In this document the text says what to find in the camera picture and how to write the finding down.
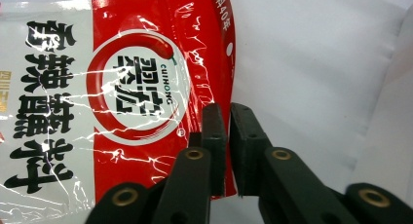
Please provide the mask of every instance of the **crinkled plastic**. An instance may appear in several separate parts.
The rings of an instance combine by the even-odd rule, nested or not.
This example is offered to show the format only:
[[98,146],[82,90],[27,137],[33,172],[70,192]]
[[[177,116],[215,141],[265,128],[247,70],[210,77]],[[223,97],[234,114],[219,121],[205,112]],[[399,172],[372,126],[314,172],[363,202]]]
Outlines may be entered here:
[[111,187],[165,178],[204,106],[228,122],[229,0],[2,3],[0,42],[4,223],[82,222]]

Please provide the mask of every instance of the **snack bag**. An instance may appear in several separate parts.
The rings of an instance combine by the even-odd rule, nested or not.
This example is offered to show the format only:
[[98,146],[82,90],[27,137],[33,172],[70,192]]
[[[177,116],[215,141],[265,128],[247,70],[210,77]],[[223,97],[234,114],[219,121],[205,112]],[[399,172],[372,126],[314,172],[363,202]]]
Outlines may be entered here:
[[0,42],[4,223],[84,222],[113,186],[168,176],[204,106],[229,120],[229,0],[2,3]]

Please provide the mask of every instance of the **red and white packaging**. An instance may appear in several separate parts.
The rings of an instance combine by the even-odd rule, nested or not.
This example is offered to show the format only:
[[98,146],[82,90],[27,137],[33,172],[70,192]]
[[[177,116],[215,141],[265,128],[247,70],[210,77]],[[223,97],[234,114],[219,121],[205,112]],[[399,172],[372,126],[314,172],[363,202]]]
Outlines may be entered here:
[[0,220],[84,222],[111,187],[168,176],[204,106],[228,122],[231,4],[2,3],[0,61]]

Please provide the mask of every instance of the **brand logo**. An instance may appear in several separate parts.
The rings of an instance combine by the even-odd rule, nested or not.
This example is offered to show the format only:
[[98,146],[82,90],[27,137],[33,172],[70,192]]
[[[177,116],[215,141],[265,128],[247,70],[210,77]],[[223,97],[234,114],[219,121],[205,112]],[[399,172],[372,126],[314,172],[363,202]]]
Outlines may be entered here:
[[190,79],[185,59],[171,40],[129,30],[95,51],[87,89],[99,131],[142,145],[178,126],[187,108]]

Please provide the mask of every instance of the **white background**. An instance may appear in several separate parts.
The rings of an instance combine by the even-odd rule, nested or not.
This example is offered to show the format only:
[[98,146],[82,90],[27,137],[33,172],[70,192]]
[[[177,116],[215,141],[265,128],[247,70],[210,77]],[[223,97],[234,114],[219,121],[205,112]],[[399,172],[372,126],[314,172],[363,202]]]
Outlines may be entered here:
[[[56,0],[0,0],[10,1]],[[273,144],[298,153],[327,186],[343,192],[354,180],[386,180],[352,177],[413,0],[231,1],[233,101],[251,107]],[[398,195],[413,204],[411,194]],[[211,223],[262,220],[255,199],[234,197],[212,203]]]

